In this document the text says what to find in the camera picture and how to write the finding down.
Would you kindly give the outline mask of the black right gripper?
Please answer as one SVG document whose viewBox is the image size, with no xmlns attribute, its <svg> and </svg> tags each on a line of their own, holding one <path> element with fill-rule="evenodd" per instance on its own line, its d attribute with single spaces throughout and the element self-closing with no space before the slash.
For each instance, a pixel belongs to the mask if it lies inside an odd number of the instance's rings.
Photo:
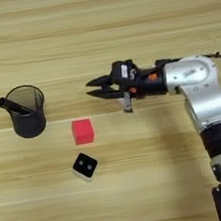
<svg viewBox="0 0 221 221">
<path fill-rule="evenodd" d="M 127 113 L 133 111 L 132 98 L 142 99 L 148 95 L 154 96 L 167 93 L 162 70 L 134 70 L 127 77 L 123 77 L 121 74 L 114 74 L 111 78 L 109 75 L 102 75 L 101 77 L 90 80 L 86 86 L 102 87 L 111 84 L 111 82 L 119 86 L 119 91 L 96 89 L 87 93 L 89 96 L 102 99 L 123 98 L 123 110 Z"/>
</svg>

